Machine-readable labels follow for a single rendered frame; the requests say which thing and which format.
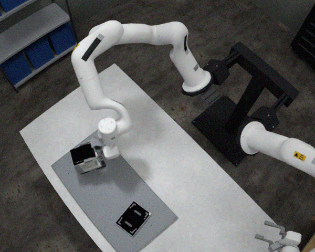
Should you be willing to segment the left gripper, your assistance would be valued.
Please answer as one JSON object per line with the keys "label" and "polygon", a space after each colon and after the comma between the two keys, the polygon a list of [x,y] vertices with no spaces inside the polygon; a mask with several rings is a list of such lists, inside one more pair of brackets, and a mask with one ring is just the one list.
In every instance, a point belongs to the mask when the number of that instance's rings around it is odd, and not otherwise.
{"label": "left gripper", "polygon": [[[269,222],[269,221],[265,221],[264,225],[281,229],[281,231],[279,232],[279,235],[281,235],[282,237],[278,241],[280,243],[280,245],[285,244],[287,246],[292,246],[292,247],[298,248],[297,246],[301,243],[301,234],[300,233],[296,233],[296,232],[292,232],[292,231],[285,232],[284,227],[276,225],[276,224]],[[265,242],[269,242],[269,246],[274,244],[271,240],[264,239],[264,236],[262,236],[262,235],[256,234],[255,238],[259,239],[259,240],[263,240]]]}

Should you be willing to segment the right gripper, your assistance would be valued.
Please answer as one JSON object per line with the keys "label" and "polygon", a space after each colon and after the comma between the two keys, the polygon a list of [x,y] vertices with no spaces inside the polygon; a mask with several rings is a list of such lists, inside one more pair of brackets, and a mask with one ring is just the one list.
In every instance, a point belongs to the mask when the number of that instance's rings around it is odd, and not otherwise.
{"label": "right gripper", "polygon": [[[99,130],[98,130],[97,133],[98,133],[98,137],[102,138]],[[85,142],[81,142],[81,143],[79,143],[79,145],[83,146],[83,145],[88,144],[89,142],[90,142],[90,140],[85,141]],[[101,149],[101,151],[98,151],[98,156],[96,156],[94,158],[85,159],[84,162],[87,163],[87,162],[90,162],[92,160],[101,158],[102,157],[102,155],[101,155],[102,152],[104,153],[105,158],[108,159],[108,160],[114,159],[114,158],[116,158],[116,157],[118,157],[120,155],[120,152],[119,152],[119,149],[118,149],[117,145],[116,146],[114,146],[114,145],[113,146],[107,146],[107,145],[106,146],[101,146],[100,149]]]}

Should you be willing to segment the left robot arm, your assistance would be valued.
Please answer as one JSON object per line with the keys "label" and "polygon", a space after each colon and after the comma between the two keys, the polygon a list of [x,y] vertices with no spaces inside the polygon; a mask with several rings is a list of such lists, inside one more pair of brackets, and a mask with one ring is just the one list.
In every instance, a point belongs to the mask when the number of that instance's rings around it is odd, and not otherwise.
{"label": "left robot arm", "polygon": [[[260,122],[254,121],[243,129],[240,144],[248,154],[264,153],[315,177],[315,148],[301,140],[266,131]],[[270,245],[268,250],[273,252],[279,248],[282,248],[281,252],[300,252],[296,247],[278,242]]]}

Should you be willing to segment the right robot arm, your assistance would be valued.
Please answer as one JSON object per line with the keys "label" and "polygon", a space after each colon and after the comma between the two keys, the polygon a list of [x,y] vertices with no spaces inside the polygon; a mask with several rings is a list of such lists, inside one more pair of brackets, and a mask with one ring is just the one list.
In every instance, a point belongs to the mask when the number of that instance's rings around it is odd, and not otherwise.
{"label": "right robot arm", "polygon": [[91,110],[112,109],[119,114],[116,120],[105,117],[99,121],[98,129],[102,139],[92,138],[90,140],[92,148],[100,150],[101,146],[116,146],[120,141],[120,136],[133,128],[126,108],[104,94],[94,59],[113,45],[172,44],[174,48],[170,51],[170,58],[185,80],[183,89],[186,92],[196,92],[209,83],[211,75],[199,67],[187,46],[187,39],[188,30],[180,22],[149,26],[121,24],[116,20],[110,20],[92,28],[89,35],[74,48],[71,62],[89,108]]}

